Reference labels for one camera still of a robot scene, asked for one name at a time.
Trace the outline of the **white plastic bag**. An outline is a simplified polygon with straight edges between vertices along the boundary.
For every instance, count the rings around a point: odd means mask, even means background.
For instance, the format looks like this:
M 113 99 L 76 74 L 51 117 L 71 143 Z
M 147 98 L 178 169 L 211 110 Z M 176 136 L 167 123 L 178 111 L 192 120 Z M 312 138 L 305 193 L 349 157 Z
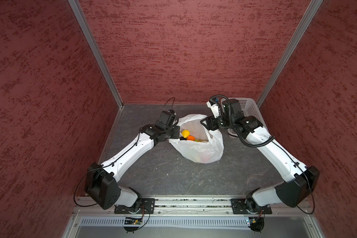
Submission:
M 195 163 L 209 164 L 221 159 L 224 152 L 223 135 L 219 130 L 208 131 L 200 121 L 207 116 L 202 114 L 190 114 L 178 119 L 180 137 L 183 130 L 188 130 L 190 135 L 198 140 L 208 142 L 195 142 L 189 140 L 169 139 L 169 143 L 186 159 Z

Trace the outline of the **white perforated plastic basket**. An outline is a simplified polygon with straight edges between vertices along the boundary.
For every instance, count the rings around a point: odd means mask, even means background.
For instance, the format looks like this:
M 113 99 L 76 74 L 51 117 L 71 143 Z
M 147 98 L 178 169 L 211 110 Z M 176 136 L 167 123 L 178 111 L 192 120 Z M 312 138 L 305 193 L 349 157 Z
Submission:
M 239 101 L 240 107 L 242 109 L 242 112 L 244 115 L 247 116 L 254 116 L 256 119 L 258 119 L 265 128 L 267 128 L 267 125 L 263 119 L 263 116 L 256 104 L 256 102 L 251 99 L 251 98 L 229 98 L 229 101 L 234 102 L 235 100 Z M 231 139 L 238 139 L 238 135 L 232 130 L 228 129 L 228 136 Z

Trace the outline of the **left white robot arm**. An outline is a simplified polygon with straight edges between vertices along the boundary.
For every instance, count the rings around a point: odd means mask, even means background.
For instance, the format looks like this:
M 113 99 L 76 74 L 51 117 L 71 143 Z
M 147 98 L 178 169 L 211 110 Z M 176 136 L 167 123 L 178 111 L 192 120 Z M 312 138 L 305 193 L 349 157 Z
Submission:
M 164 130 L 154 125 L 146 125 L 139 130 L 136 138 L 123 150 L 102 164 L 93 163 L 82 178 L 84 191 L 102 209 L 114 205 L 127 207 L 132 213 L 141 208 L 142 195 L 132 188 L 118 185 L 125 172 L 146 152 L 160 142 L 179 138 L 179 126 Z

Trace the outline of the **yellow lemon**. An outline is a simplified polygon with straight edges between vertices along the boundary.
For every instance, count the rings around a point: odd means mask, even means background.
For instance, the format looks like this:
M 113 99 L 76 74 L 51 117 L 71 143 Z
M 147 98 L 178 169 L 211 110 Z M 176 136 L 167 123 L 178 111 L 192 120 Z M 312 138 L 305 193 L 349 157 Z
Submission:
M 188 130 L 183 130 L 181 134 L 183 138 L 188 138 L 190 136 L 190 132 Z

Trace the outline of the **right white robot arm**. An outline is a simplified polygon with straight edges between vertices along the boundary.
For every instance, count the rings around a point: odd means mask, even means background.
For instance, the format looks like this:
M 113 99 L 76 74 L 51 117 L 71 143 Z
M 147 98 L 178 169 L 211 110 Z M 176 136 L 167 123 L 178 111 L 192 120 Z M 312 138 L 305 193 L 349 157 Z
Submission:
M 246 196 L 245 208 L 249 213 L 260 213 L 263 207 L 277 203 L 297 207 L 305 198 L 313 196 L 320 175 L 319 170 L 296 159 L 254 116 L 211 116 L 200 123 L 209 131 L 232 129 L 246 147 L 257 148 L 282 177 L 281 183 L 258 188 Z

